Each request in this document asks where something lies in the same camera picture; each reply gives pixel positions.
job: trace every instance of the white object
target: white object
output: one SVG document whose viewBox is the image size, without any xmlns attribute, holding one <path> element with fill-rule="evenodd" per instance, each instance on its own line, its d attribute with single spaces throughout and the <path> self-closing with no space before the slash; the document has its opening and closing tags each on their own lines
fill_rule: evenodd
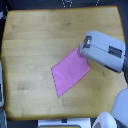
<svg viewBox="0 0 128 128">
<path fill-rule="evenodd" d="M 128 88 L 117 95 L 111 115 L 128 127 Z"/>
<path fill-rule="evenodd" d="M 79 125 L 81 128 L 91 128 L 90 118 L 67 119 L 67 123 L 62 123 L 61 119 L 57 120 L 38 120 L 38 126 L 41 125 Z"/>
<path fill-rule="evenodd" d="M 85 42 L 79 45 L 78 53 L 120 73 L 125 59 L 125 44 L 98 31 L 88 31 Z"/>
<path fill-rule="evenodd" d="M 117 125 L 115 119 L 108 112 L 102 112 L 92 128 L 117 128 Z"/>
<path fill-rule="evenodd" d="M 4 17 L 4 13 L 0 12 L 0 19 L 2 19 Z"/>
</svg>

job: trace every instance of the pink towel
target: pink towel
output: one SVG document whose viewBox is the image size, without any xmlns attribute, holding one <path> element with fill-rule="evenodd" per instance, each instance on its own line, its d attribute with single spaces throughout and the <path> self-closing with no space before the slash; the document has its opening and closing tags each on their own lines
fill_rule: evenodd
<svg viewBox="0 0 128 128">
<path fill-rule="evenodd" d="M 51 69 L 58 97 L 70 89 L 89 71 L 86 58 L 80 56 L 77 53 L 77 49 L 73 50 Z"/>
</svg>

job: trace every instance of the wooden table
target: wooden table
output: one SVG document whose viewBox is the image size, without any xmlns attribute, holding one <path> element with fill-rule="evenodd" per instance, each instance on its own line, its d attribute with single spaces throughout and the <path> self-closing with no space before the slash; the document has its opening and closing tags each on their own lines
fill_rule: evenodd
<svg viewBox="0 0 128 128">
<path fill-rule="evenodd" d="M 5 111 L 11 120 L 97 117 L 111 112 L 127 87 L 116 74 L 89 60 L 90 71 L 60 98 L 51 68 L 75 49 L 88 30 L 124 41 L 116 7 L 10 11 L 2 42 Z"/>
</svg>

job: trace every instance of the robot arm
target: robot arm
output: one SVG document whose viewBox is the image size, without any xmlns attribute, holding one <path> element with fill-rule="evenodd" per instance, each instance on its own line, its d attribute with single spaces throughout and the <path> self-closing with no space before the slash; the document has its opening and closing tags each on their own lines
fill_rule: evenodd
<svg viewBox="0 0 128 128">
<path fill-rule="evenodd" d="M 128 72 L 128 58 L 125 55 L 125 44 L 98 31 L 88 31 L 78 53 L 100 65 L 124 74 Z"/>
<path fill-rule="evenodd" d="M 95 120 L 92 128 L 128 128 L 128 88 L 117 95 L 111 115 L 102 112 Z"/>
</svg>

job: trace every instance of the wooden tabletop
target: wooden tabletop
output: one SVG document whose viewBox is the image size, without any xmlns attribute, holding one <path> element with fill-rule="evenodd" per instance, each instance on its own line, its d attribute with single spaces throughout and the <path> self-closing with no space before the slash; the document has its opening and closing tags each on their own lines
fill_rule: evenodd
<svg viewBox="0 0 128 128">
<path fill-rule="evenodd" d="M 88 30 L 124 41 L 116 7 L 10 11 L 2 42 L 7 119 L 97 117 L 111 112 L 116 95 L 127 84 L 89 60 L 90 71 L 60 98 L 51 68 L 75 49 Z"/>
</svg>

